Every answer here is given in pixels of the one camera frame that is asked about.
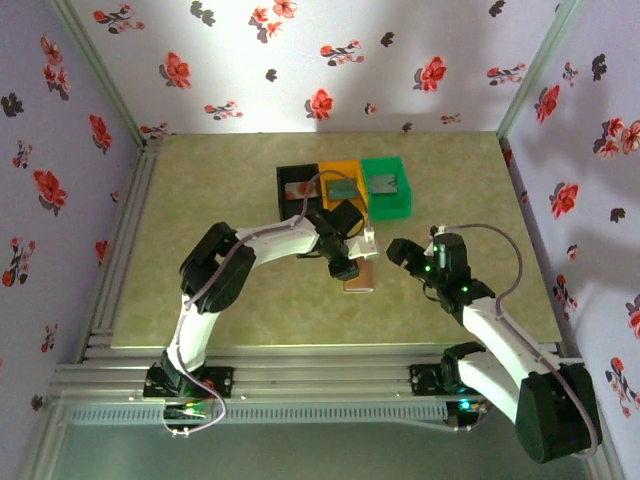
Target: cable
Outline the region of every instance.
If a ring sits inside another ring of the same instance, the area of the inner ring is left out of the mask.
[[[261,236],[268,235],[270,233],[277,233],[277,232],[287,231],[287,230],[290,230],[291,228],[295,228],[300,223],[302,223],[302,220],[305,218],[305,215],[307,214],[307,210],[309,208],[309,194],[311,193],[311,188],[310,188],[311,185],[313,185],[313,183],[318,178],[320,178],[320,176],[328,174],[328,173],[336,174],[336,175],[339,175],[339,176],[345,178],[346,180],[351,182],[353,187],[355,187],[356,191],[358,192],[358,196],[360,198],[360,201],[362,202],[362,206],[363,206],[363,208],[365,210],[365,213],[367,214],[366,215],[366,217],[367,217],[367,221],[366,221],[367,228],[371,228],[371,219],[369,218],[369,215],[368,215],[369,209],[367,207],[367,203],[365,202],[364,196],[362,195],[362,192],[358,188],[358,185],[351,178],[349,178],[344,173],[339,172],[338,170],[324,170],[322,172],[316,173],[311,178],[311,180],[309,180],[309,182],[307,183],[307,186],[306,186],[306,189],[305,189],[305,192],[304,192],[304,200],[302,202],[302,211],[300,212],[300,215],[298,215],[294,219],[294,221],[292,223],[288,223],[288,224],[285,224],[285,225],[279,225],[277,227],[265,227],[262,230],[258,230],[257,232],[254,232],[252,234],[249,234],[249,235],[239,239],[231,247],[231,249],[229,250],[229,253],[227,253],[227,255],[224,257],[224,260],[222,261],[220,266],[216,269],[216,271],[213,272],[213,275],[211,275],[209,280],[207,280],[207,282],[200,288],[200,290],[198,290],[191,298],[189,298],[189,300],[187,300],[184,303],[186,312],[189,312],[191,307],[211,288],[211,286],[216,282],[216,280],[220,277],[220,275],[222,274],[224,269],[227,267],[227,265],[231,261],[231,258],[233,257],[233,255],[238,251],[238,249],[242,245],[244,245],[245,243],[247,243],[251,239],[259,238]],[[182,332],[182,325],[184,324],[184,320],[185,320],[186,317],[187,317],[187,313],[182,315],[182,317],[180,318],[180,321],[178,323],[177,333],[176,333],[176,356],[178,358],[178,363],[180,364],[180,368],[182,369],[182,372],[185,374],[185,376],[189,380],[191,380],[193,383],[198,385],[200,388],[202,388],[203,390],[211,393],[214,397],[216,397],[216,399],[220,402],[220,404],[222,406],[222,411],[216,418],[214,418],[210,422],[207,422],[207,423],[205,423],[203,425],[199,425],[197,427],[193,427],[193,428],[189,428],[189,429],[185,428],[182,432],[180,432],[177,429],[169,428],[169,426],[163,420],[164,427],[167,430],[169,430],[173,435],[182,435],[182,436],[185,436],[185,437],[188,436],[191,433],[196,433],[196,432],[204,430],[205,428],[208,428],[208,427],[210,427],[212,425],[215,425],[216,423],[219,423],[227,414],[227,404],[225,403],[224,399],[222,398],[222,395],[220,395],[214,388],[211,388],[207,384],[201,382],[196,377],[194,377],[189,371],[187,371],[187,367],[184,364],[184,361],[182,360],[182,355],[180,353],[180,333]]]
[[[307,187],[305,189],[304,192],[304,200],[302,201],[302,211],[300,212],[300,215],[298,215],[295,220],[290,223],[290,224],[285,224],[285,225],[279,225],[277,227],[265,227],[262,230],[258,230],[257,232],[251,233],[243,238],[241,238],[238,242],[236,242],[231,249],[229,250],[229,253],[227,253],[227,255],[224,257],[224,260],[222,261],[222,263],[220,264],[220,267],[218,267],[216,269],[215,272],[213,272],[213,275],[211,276],[211,278],[209,278],[209,280],[207,280],[207,282],[202,286],[202,288],[200,288],[200,290],[198,290],[189,300],[187,300],[185,302],[185,307],[187,307],[187,309],[191,308],[191,306],[196,303],[198,300],[200,300],[200,298],[211,288],[211,286],[216,282],[216,280],[218,280],[218,278],[220,277],[220,275],[222,274],[222,272],[224,271],[224,269],[227,267],[227,265],[229,264],[229,262],[231,261],[231,258],[233,257],[233,255],[238,251],[238,249],[244,245],[245,243],[247,243],[249,240],[253,239],[253,238],[259,238],[262,237],[264,235],[267,235],[269,233],[277,233],[277,232],[284,232],[287,231],[291,228],[294,228],[296,226],[298,226],[300,223],[302,223],[302,220],[304,220],[305,215],[307,214],[307,210],[309,208],[309,194],[311,193],[311,185],[313,185],[313,183],[320,178],[322,175],[326,175],[326,174],[336,174],[339,175],[343,178],[345,178],[346,180],[350,181],[352,183],[352,185],[355,187],[355,189],[358,192],[358,196],[360,197],[360,201],[362,202],[362,205],[364,207],[365,213],[367,214],[367,228],[371,228],[371,218],[369,218],[369,209],[367,207],[367,204],[364,200],[364,196],[362,195],[362,192],[358,189],[358,185],[351,179],[349,178],[347,175],[345,175],[342,172],[339,172],[338,170],[324,170],[322,172],[318,172],[316,173],[311,180],[309,180],[309,182],[307,183]]]
[[[220,406],[222,407],[222,411],[220,412],[220,414],[217,417],[215,417],[210,422],[207,422],[207,423],[205,423],[203,425],[198,425],[197,427],[193,427],[193,428],[189,428],[189,429],[185,428],[183,431],[180,431],[178,429],[170,428],[167,425],[167,423],[164,421],[164,418],[162,419],[162,424],[164,425],[164,428],[169,430],[169,432],[171,432],[171,434],[173,434],[173,435],[183,436],[183,437],[188,437],[189,434],[191,434],[191,433],[196,433],[196,432],[198,432],[200,430],[204,430],[205,428],[209,428],[211,425],[215,425],[216,423],[221,422],[222,419],[227,415],[227,404],[224,401],[224,398],[222,398],[222,395],[220,395],[216,391],[215,388],[210,387],[206,383],[201,382],[196,377],[194,377],[187,370],[187,366],[184,364],[184,361],[182,360],[182,355],[180,353],[180,333],[182,332],[182,325],[184,325],[184,320],[185,320],[185,318],[187,318],[187,313],[188,313],[188,309],[187,309],[187,312],[185,312],[182,315],[182,317],[180,317],[180,321],[178,322],[178,331],[177,331],[177,334],[176,334],[176,356],[178,357],[178,363],[180,364],[180,368],[182,369],[182,372],[184,373],[184,375],[189,380],[191,380],[193,383],[195,383],[197,386],[199,386],[200,388],[202,388],[206,392],[209,392],[211,395],[213,395],[220,402]]]
[[[567,395],[569,396],[569,398],[571,399],[571,401],[575,405],[576,409],[578,410],[578,413],[580,413],[580,416],[582,417],[582,420],[584,421],[585,425],[587,426],[587,430],[589,430],[589,439],[591,440],[591,445],[590,445],[588,450],[586,450],[584,452],[574,453],[574,454],[572,454],[572,456],[577,457],[577,458],[590,458],[590,457],[593,457],[596,454],[596,452],[598,451],[598,433],[596,431],[595,425],[593,424],[593,420],[591,420],[591,417],[589,416],[589,413],[587,412],[587,409],[582,404],[582,402],[580,401],[580,399],[578,398],[576,393],[573,391],[571,386],[567,383],[567,381],[564,378],[562,378],[562,375],[560,375],[558,373],[558,371],[553,367],[553,365],[551,365],[551,363],[543,355],[540,354],[540,352],[538,351],[538,349],[534,345],[532,345],[526,338],[524,338],[522,335],[520,335],[520,333],[516,329],[514,329],[513,326],[511,324],[509,324],[509,322],[507,322],[506,319],[504,318],[504,316],[502,315],[502,300],[507,295],[510,295],[511,293],[513,293],[513,291],[516,288],[518,288],[518,285],[520,285],[520,281],[522,280],[522,272],[524,270],[524,262],[522,261],[522,253],[520,252],[520,249],[518,248],[518,245],[503,230],[500,230],[498,227],[494,227],[493,225],[488,225],[488,224],[485,224],[485,223],[470,223],[470,224],[466,224],[466,225],[458,225],[458,226],[455,226],[455,227],[445,227],[445,232],[447,232],[447,231],[450,232],[450,231],[454,231],[454,230],[464,230],[464,229],[467,229],[467,228],[485,228],[485,229],[491,230],[493,232],[496,232],[499,235],[501,235],[502,237],[504,237],[511,244],[511,246],[514,249],[514,251],[516,252],[516,256],[518,257],[518,275],[516,276],[516,279],[513,282],[513,284],[509,288],[507,288],[504,292],[502,292],[500,295],[498,295],[496,297],[496,313],[498,314],[498,319],[500,320],[500,323],[503,326],[505,326],[513,335],[515,335],[517,338],[519,338],[520,341],[525,346],[527,346],[527,348],[531,351],[531,353],[534,355],[536,360],[538,360],[542,365],[545,366],[545,368],[547,370],[549,370],[549,372],[551,372],[553,377],[562,386],[564,391],[567,393]]]
[[[480,427],[487,421],[487,418],[489,418],[494,408],[495,407],[491,407],[487,411],[487,413],[482,415],[475,423],[471,425],[467,425],[466,427],[453,427],[451,425],[447,425],[446,423],[442,425],[439,423],[421,422],[420,420],[408,420],[405,418],[397,418],[394,420],[394,423],[401,423],[403,425],[411,425],[413,427],[428,428],[431,430],[437,430],[440,432],[448,432],[448,433],[471,432],[472,430],[475,430],[476,428]]]

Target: robotic arm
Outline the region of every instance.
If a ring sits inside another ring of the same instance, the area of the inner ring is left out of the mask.
[[[483,394],[515,424],[538,463],[595,449],[602,432],[584,364],[547,352],[501,311],[491,289],[471,277],[460,235],[443,227],[431,235],[426,249],[394,239],[387,256],[424,289],[434,289],[444,311],[482,342],[446,350],[436,382],[451,393],[472,388]]]
[[[207,341],[221,312],[240,295],[251,270],[285,256],[314,253],[328,260],[331,277],[355,278],[359,274],[355,259],[378,254],[373,229],[365,227],[363,235],[348,237],[363,221],[360,211],[345,200],[332,211],[310,212],[259,228],[213,225],[180,267],[180,322],[162,355],[162,377],[148,383],[178,397],[201,396],[203,392],[185,374],[207,380],[201,375]]]

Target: floral wallpaper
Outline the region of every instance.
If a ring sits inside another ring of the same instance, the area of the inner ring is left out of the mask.
[[[640,470],[640,57],[628,41],[638,15],[637,3],[585,2],[503,142],[560,325],[627,478]]]
[[[74,361],[137,152],[49,7],[2,3],[0,37],[0,476],[11,480],[55,365]]]
[[[138,126],[169,133],[494,131],[558,5],[68,3]]]

